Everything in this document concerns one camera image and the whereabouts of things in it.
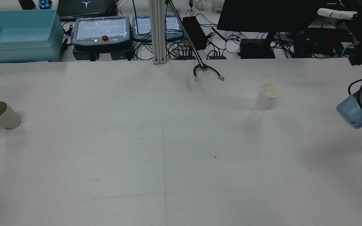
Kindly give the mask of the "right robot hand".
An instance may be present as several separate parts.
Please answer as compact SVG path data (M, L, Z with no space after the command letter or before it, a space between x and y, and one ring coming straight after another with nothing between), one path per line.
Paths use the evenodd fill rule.
M362 0L338 0L338 9L331 4L318 9L318 15L343 20L348 29L362 42Z

